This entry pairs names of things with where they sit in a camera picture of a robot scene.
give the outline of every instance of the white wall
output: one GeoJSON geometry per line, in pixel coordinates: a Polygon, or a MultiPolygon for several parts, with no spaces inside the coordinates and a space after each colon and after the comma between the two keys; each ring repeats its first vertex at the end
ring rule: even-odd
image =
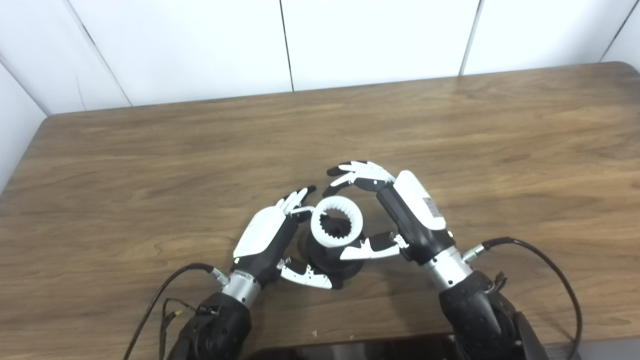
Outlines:
{"type": "Polygon", "coordinates": [[[0,1],[0,56],[48,115],[129,106],[64,0],[0,1]]]}
{"type": "Polygon", "coordinates": [[[602,61],[624,61],[640,71],[640,6],[629,16],[602,61]]]}
{"type": "Polygon", "coordinates": [[[0,191],[43,113],[598,62],[636,1],[3,0],[0,191]]]}
{"type": "Polygon", "coordinates": [[[71,0],[133,105],[290,92],[278,0],[71,0]]]}
{"type": "Polygon", "coordinates": [[[0,66],[0,192],[44,118],[42,110],[0,66]]]}
{"type": "Polygon", "coordinates": [[[464,74],[600,61],[636,0],[486,0],[464,74]]]}
{"type": "Polygon", "coordinates": [[[458,75],[478,0],[283,0],[295,90],[458,75]]]}

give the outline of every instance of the metal cylinder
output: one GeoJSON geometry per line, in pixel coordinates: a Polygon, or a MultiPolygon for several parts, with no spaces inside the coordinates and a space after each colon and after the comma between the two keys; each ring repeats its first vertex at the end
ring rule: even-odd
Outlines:
{"type": "Polygon", "coordinates": [[[440,291],[452,288],[473,272],[471,266],[462,260],[460,251],[455,246],[441,251],[422,267],[427,270],[440,291]]]}
{"type": "Polygon", "coordinates": [[[227,294],[241,302],[247,309],[251,308],[253,301],[260,292],[260,284],[253,276],[246,272],[236,270],[231,273],[229,283],[222,288],[222,293],[227,294]]]}

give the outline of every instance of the black fingertip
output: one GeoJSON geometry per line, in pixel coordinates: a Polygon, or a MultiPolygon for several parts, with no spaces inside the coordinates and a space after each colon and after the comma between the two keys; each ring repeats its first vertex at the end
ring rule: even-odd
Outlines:
{"type": "Polygon", "coordinates": [[[346,173],[348,173],[348,171],[344,171],[339,167],[332,167],[326,171],[327,176],[338,176],[338,175],[344,175],[346,173]]]}

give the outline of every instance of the connector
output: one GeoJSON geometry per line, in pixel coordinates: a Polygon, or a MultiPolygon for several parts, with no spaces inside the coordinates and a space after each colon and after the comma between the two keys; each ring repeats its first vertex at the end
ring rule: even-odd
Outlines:
{"type": "Polygon", "coordinates": [[[218,270],[217,268],[213,268],[213,271],[211,272],[211,275],[215,276],[216,280],[222,286],[226,286],[229,283],[229,277],[226,276],[225,273],[223,273],[222,271],[218,270]]]}
{"type": "Polygon", "coordinates": [[[462,260],[467,264],[469,264],[471,263],[471,261],[477,259],[478,256],[480,256],[480,254],[482,254],[485,251],[486,251],[486,248],[484,247],[484,245],[482,244],[477,245],[474,248],[465,252],[464,255],[462,255],[462,260]]]}

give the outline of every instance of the black base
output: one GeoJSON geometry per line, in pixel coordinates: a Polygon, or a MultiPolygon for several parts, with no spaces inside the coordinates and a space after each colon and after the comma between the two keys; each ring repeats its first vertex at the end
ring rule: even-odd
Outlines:
{"type": "MultiPolygon", "coordinates": [[[[333,236],[348,234],[351,231],[351,223],[344,218],[323,217],[320,219],[320,224],[327,233],[333,236]]],[[[364,240],[364,234],[362,233],[360,233],[354,242],[360,240],[364,240]]],[[[362,269],[362,265],[364,265],[364,260],[341,261],[340,254],[345,247],[346,246],[329,249],[320,245],[312,233],[309,233],[309,236],[307,236],[307,257],[309,263],[325,274],[338,277],[342,280],[355,276],[360,269],[362,269]]]]}

